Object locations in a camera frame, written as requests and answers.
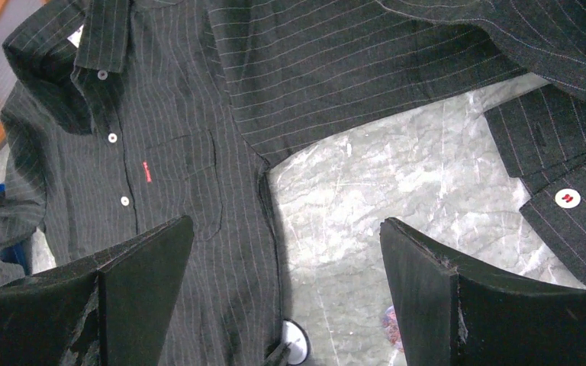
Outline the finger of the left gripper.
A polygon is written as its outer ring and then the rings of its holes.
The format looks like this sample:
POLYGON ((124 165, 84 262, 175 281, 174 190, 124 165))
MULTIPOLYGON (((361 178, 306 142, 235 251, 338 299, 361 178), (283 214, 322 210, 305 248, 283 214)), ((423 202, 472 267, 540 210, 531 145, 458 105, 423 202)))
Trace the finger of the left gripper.
POLYGON ((291 349, 283 342, 266 358, 264 366, 287 366, 291 349))

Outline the white round badge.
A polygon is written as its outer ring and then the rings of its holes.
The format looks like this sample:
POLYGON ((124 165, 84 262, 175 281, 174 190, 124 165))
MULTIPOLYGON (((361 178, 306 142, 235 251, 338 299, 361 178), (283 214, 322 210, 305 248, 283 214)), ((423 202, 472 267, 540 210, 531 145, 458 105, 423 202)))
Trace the white round badge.
POLYGON ((311 353, 311 343, 306 331, 290 319, 283 321, 282 344, 284 350, 277 365, 301 365, 311 353))

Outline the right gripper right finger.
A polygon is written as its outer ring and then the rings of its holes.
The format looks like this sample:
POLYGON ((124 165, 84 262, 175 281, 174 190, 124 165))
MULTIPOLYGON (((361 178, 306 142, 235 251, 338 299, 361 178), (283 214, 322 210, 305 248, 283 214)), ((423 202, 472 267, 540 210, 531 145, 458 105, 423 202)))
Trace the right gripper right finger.
POLYGON ((395 218, 380 243, 409 365, 586 365, 586 289, 494 267, 395 218))

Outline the black pinstriped shirt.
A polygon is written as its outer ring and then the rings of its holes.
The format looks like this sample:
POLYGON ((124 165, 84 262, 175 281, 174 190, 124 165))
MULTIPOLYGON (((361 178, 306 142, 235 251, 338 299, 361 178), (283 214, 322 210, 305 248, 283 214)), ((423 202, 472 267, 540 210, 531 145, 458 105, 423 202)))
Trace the black pinstriped shirt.
POLYGON ((586 1, 51 1, 3 51, 9 239, 42 230, 64 265, 194 220, 162 365, 282 343, 268 170, 528 72, 547 85, 486 118, 523 217, 586 284, 586 1))

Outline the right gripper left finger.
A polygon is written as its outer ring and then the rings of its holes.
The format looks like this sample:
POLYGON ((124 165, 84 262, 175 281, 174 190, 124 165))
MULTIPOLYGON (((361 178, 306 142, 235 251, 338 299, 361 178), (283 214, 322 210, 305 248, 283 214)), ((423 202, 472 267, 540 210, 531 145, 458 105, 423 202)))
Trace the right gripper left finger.
POLYGON ((0 287, 0 365, 155 365, 192 248, 183 216, 0 287))

